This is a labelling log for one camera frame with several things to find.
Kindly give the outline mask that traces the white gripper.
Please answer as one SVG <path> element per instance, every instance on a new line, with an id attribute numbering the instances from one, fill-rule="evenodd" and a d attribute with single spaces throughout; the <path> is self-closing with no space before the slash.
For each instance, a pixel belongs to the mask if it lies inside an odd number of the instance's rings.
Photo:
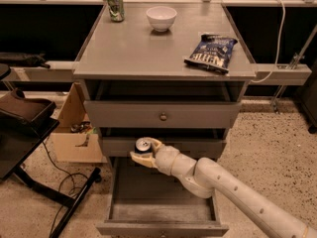
<path id="1" fill-rule="evenodd" d="M 153 153 L 139 154 L 131 152 L 130 156 L 134 162 L 147 168 L 158 169 L 161 173 L 170 176 L 173 162 L 180 152 L 172 146 L 163 146 L 158 139 L 147 137 Z"/>

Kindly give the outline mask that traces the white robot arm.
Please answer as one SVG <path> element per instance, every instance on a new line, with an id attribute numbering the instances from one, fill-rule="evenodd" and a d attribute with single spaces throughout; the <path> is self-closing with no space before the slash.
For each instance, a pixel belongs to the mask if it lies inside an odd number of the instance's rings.
<path id="1" fill-rule="evenodd" d="M 173 146 L 150 138 L 140 138 L 132 160 L 144 167 L 177 178 L 192 194 L 209 198 L 216 188 L 230 199 L 269 238 L 317 238 L 317 230 L 292 216 L 208 158 L 198 161 Z"/>

